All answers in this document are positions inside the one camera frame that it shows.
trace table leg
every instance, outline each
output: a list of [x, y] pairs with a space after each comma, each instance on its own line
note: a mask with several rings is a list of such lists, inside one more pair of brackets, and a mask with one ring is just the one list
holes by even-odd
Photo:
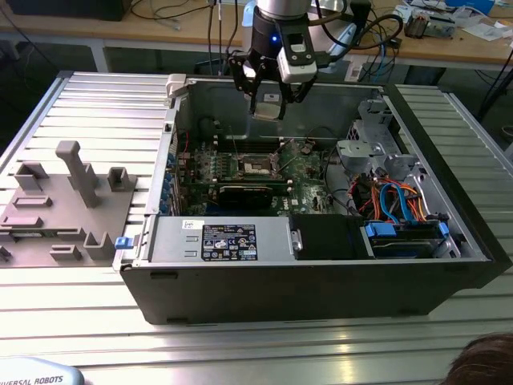
[[369, 61], [368, 55], [353, 55], [349, 61], [349, 68], [345, 73], [346, 82], [357, 82], [360, 79], [360, 74], [363, 65]]
[[89, 47], [91, 48], [91, 53], [93, 54], [93, 58], [95, 60], [97, 72], [111, 72], [103, 41], [95, 40], [89, 45]]

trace warning label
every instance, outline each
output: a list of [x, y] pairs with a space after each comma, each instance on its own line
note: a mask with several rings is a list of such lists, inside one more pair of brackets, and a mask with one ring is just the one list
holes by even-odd
[[256, 261], [255, 225], [204, 225], [204, 261]]

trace floor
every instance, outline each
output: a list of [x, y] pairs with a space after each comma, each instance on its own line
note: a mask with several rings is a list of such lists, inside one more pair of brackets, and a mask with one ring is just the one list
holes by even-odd
[[[60, 70], [95, 71], [91, 53], [86, 47], [49, 44], [38, 44], [38, 47]], [[33, 50], [31, 45], [21, 43], [18, 49], [21, 51], [20, 60], [13, 62], [4, 59], [0, 62], [0, 151], [8, 145], [56, 75], [55, 69]], [[154, 51], [110, 48], [108, 55], [113, 71], [163, 74], [192, 73], [195, 63], [208, 58], [206, 53], [163, 51], [160, 66]], [[345, 73], [346, 66], [346, 63], [341, 65], [341, 74]], [[406, 69], [405, 66], [397, 65], [390, 76], [390, 82], [401, 83], [406, 75]], [[201, 70], [206, 73], [208, 68], [202, 67]], [[342, 75], [331, 76], [332, 78], [327, 78], [330, 81], [337, 82], [343, 79]], [[454, 92], [473, 113], [479, 109], [489, 88], [474, 71], [464, 70], [448, 70], [440, 80], [439, 86]], [[483, 126], [503, 148], [507, 147], [509, 140], [502, 133], [501, 127], [513, 124], [511, 105], [513, 93], [509, 92], [499, 99], [483, 122]]]

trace electronic equipment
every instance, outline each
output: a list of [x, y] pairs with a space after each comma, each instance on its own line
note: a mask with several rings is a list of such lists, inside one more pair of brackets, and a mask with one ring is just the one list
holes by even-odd
[[493, 8], [494, 0], [445, 0], [447, 6], [470, 6], [476, 10], [489, 14]]
[[422, 36], [452, 38], [456, 33], [456, 22], [450, 15], [413, 9], [404, 33], [416, 39]]
[[114, 262], [150, 323], [428, 314], [511, 266], [462, 148], [434, 144], [482, 135], [441, 91], [313, 84], [282, 122], [248, 117], [226, 78], [168, 92], [144, 223]]
[[68, 18], [97, 18], [120, 21], [131, 0], [7, 0], [15, 14], [38, 14]]
[[[282, 120], [286, 106], [300, 103], [308, 94], [317, 78], [317, 71], [327, 68], [331, 63], [341, 59], [361, 39], [370, 12], [369, 0], [353, 0], [350, 3], [351, 15], [347, 15], [347, 2], [341, 12], [320, 18], [309, 19], [309, 10], [316, 2], [312, 0], [257, 0], [252, 10], [252, 40], [248, 52], [236, 52], [228, 57], [228, 64], [238, 91], [244, 92], [251, 100], [249, 113], [258, 119]], [[398, 30], [402, 29], [402, 20]], [[333, 52], [316, 52], [309, 28], [323, 26], [328, 22], [345, 19], [356, 28], [352, 30], [353, 41], [342, 43], [345, 47], [337, 55]], [[244, 73], [246, 62], [254, 70], [250, 79]], [[257, 92], [262, 80], [272, 80], [280, 85], [280, 106], [257, 105]]]

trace person's hair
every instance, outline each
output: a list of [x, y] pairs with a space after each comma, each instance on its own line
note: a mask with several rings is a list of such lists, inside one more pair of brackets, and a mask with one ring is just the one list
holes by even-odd
[[513, 334], [488, 334], [469, 343], [441, 385], [513, 384]]

